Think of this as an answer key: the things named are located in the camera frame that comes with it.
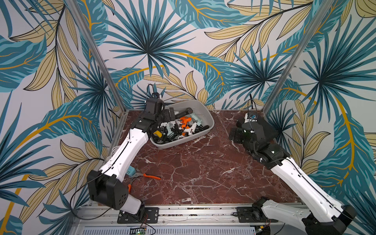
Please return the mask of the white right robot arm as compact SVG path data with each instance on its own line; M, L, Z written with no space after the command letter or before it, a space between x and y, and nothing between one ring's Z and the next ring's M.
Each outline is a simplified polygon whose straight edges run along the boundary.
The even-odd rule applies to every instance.
M298 166L290 154L274 143L277 131L255 111L237 121L229 140L241 144L253 160L282 179L307 206L296 209L262 197L252 208L259 216L278 220L308 235L342 235L357 216L351 205L329 196Z

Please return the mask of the light blue glue gun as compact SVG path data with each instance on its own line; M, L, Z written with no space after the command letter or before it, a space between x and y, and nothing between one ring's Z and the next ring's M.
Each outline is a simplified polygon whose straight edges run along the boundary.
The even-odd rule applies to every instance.
M199 116L197 116L195 114L191 114L191 118L197 124L197 126L203 127L203 125L202 125L202 119Z

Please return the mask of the orange glue gun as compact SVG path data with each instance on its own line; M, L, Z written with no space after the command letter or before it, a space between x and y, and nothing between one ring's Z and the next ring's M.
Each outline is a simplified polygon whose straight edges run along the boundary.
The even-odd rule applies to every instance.
M192 120L191 117L181 117L180 118L181 128L186 129L188 126L188 122L190 122L191 120Z

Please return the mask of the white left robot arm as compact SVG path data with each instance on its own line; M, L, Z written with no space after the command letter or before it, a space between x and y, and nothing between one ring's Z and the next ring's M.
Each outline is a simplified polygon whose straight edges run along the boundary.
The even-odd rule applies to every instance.
M146 100L144 111L131 124L127 137L115 154L99 170L91 170L88 174L90 199L140 217L143 214L142 202L130 195L123 180L141 148L163 122L168 122L174 117L174 112L165 108L160 94L153 93Z

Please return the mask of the black orange-trigger glue gun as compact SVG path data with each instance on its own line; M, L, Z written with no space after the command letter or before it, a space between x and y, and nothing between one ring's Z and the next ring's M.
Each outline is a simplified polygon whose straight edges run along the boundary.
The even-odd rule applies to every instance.
M193 113L193 110L191 108L186 108L184 111L178 113L175 115L176 119L180 119L182 117L186 117L187 115L190 115Z

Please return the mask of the white orange-trigger glue gun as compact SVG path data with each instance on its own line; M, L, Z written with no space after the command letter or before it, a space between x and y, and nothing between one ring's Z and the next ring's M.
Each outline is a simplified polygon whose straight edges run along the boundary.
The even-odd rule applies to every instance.
M197 123L194 123L190 128L186 129L189 136L193 135L196 131Z

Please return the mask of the yellow glue gun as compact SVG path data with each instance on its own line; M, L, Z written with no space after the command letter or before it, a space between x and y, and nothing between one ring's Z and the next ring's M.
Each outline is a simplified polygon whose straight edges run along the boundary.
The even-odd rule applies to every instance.
M158 138L161 138L163 136L163 134L160 132L160 131L155 131L153 133L154 136L158 137Z

